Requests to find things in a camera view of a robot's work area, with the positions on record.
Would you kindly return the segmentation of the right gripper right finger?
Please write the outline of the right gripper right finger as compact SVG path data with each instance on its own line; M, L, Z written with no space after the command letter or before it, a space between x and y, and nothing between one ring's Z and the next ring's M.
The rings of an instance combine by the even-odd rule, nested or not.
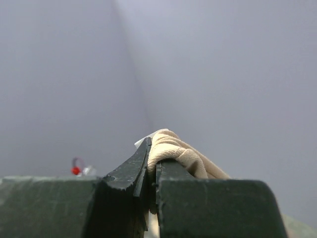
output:
M198 179L177 161L156 168L162 238L285 238L269 186L260 180Z

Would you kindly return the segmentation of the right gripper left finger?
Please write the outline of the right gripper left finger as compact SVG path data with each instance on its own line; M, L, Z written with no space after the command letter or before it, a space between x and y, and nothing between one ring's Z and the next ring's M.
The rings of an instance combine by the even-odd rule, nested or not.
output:
M84 225L86 238L142 238L148 230L147 162L152 141L145 138L123 164L97 180Z

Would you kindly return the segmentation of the beige polo shirt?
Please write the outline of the beige polo shirt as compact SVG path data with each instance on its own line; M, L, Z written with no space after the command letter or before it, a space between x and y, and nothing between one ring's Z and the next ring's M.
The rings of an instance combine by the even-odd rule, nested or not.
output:
M149 152L147 170L149 178L154 180L156 165L165 159L173 159L198 179L230 179L206 156L182 141L173 131L161 129L150 135L152 145Z

